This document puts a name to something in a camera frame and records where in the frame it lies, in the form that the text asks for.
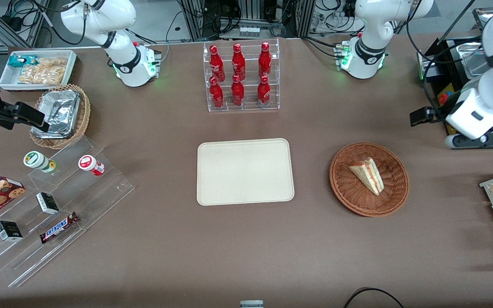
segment red bottle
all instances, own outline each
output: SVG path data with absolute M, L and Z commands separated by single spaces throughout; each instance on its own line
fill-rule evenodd
M 211 83 L 211 87 L 209 88 L 209 92 L 211 92 L 211 99 L 214 104 L 214 108 L 222 109 L 223 108 L 223 92 L 221 86 L 218 84 L 218 80 L 216 77 L 211 76 L 209 79 Z
M 237 107 L 243 106 L 245 98 L 245 88 L 241 83 L 241 78 L 238 74 L 233 75 L 233 84 L 231 85 L 231 92 L 233 93 L 233 103 Z
M 218 82 L 226 80 L 226 74 L 223 72 L 222 57 L 218 54 L 218 48 L 215 45 L 209 47 L 211 51 L 211 71 L 213 75 L 218 78 Z
M 233 58 L 231 59 L 233 64 L 233 73 L 238 74 L 241 80 L 245 80 L 247 77 L 247 67 L 245 65 L 245 56 L 241 52 L 241 44 L 233 44 Z
M 260 77 L 258 85 L 258 106 L 266 108 L 270 104 L 270 85 L 267 83 L 267 75 Z
M 270 44 L 268 42 L 262 43 L 262 52 L 260 58 L 258 58 L 258 75 L 260 78 L 263 75 L 269 75 L 271 72 L 271 55 Z

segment brown table surface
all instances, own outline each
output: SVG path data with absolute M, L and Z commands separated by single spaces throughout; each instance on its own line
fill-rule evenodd
M 436 35 L 415 36 L 426 48 Z M 478 183 L 493 178 L 493 150 L 448 150 L 441 124 L 411 128 L 427 100 L 406 36 L 369 80 L 281 39 L 278 113 L 209 114 L 202 44 L 172 45 L 158 80 L 128 88 L 102 49 L 76 49 L 74 83 L 92 104 L 87 131 L 137 188 L 20 288 L 0 274 L 0 307 L 341 307 L 378 287 L 407 307 L 493 306 L 493 212 Z M 2 92 L 33 103 L 39 93 Z M 31 171 L 40 150 L 28 127 L 0 128 L 0 175 Z M 282 203 L 202 207 L 203 142 L 285 138 L 295 197 Z M 410 177 L 406 204 L 365 218 L 332 192 L 328 168 L 351 142 L 395 152 Z

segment acrylic bottle rack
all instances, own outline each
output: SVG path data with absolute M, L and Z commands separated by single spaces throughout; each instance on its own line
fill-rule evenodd
M 96 177 L 78 168 L 77 162 L 85 154 L 104 164 L 102 175 Z M 102 148 L 86 136 L 72 142 L 51 159 L 56 162 L 56 169 L 51 173 L 31 172 L 21 180 L 26 192 L 0 210 L 0 220 L 16 222 L 24 237 L 18 242 L 0 238 L 0 270 L 9 287 L 19 287 L 28 280 L 134 189 L 106 159 Z M 39 192 L 53 195 L 60 208 L 57 215 L 41 211 L 36 199 Z M 77 213 L 80 221 L 41 244 L 39 235 L 72 212 Z
M 262 42 L 267 41 L 270 44 L 271 54 L 271 72 L 268 76 L 268 84 L 271 87 L 270 101 L 267 107 L 260 108 L 258 106 L 258 85 L 260 84 L 260 76 L 258 75 L 258 57 L 262 47 Z M 223 60 L 223 70 L 226 74 L 224 82 L 220 83 L 223 90 L 223 109 L 216 109 L 211 100 L 209 92 L 209 78 L 212 76 L 211 71 L 211 53 L 208 49 L 211 45 L 218 47 L 218 53 Z M 279 41 L 277 39 L 266 40 L 245 40 L 241 41 L 241 51 L 245 56 L 246 78 L 243 80 L 245 89 L 245 99 L 242 107 L 237 107 L 233 103 L 231 94 L 231 85 L 233 84 L 233 46 L 226 41 L 211 41 L 203 46 L 203 67 L 205 70 L 205 88 L 207 88 L 207 105 L 209 111 L 225 112 L 225 111 L 244 111 L 244 110 L 272 110 L 280 107 L 280 66 L 279 66 Z

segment small black box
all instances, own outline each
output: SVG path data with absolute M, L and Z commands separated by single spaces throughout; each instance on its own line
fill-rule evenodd
M 59 212 L 58 205 L 56 204 L 53 195 L 46 192 L 40 192 L 36 195 L 36 197 L 37 197 L 37 202 L 39 203 L 39 206 L 41 207 L 41 210 L 43 212 L 50 215 L 58 214 Z
M 9 242 L 18 242 L 22 239 L 22 234 L 20 234 L 16 223 L 4 220 L 0 221 L 0 236 L 2 240 L 8 240 Z

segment wicker basket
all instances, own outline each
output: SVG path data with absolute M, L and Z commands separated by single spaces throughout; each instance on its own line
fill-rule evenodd
M 90 116 L 89 98 L 86 97 L 85 92 L 81 90 L 80 87 L 75 86 L 73 84 L 67 84 L 66 86 L 59 86 L 49 91 L 54 92 L 54 91 L 64 91 L 64 90 L 74 90 L 81 95 L 80 109 L 77 115 L 74 134 L 68 139 L 41 139 L 35 137 L 34 135 L 32 135 L 32 133 L 30 133 L 30 138 L 38 146 L 42 146 L 44 148 L 52 148 L 54 150 L 60 150 L 61 148 L 65 147 L 67 144 L 72 142 L 72 140 L 79 138 L 85 134 L 86 127 L 89 125 L 89 116 Z M 36 108 L 39 108 L 40 102 L 41 102 L 41 98 L 37 100 Z
M 374 195 L 348 168 L 356 161 L 372 157 L 382 177 L 384 189 Z M 330 164 L 330 185 L 342 203 L 364 216 L 390 215 L 407 200 L 409 180 L 401 160 L 387 148 L 357 142 L 339 150 Z

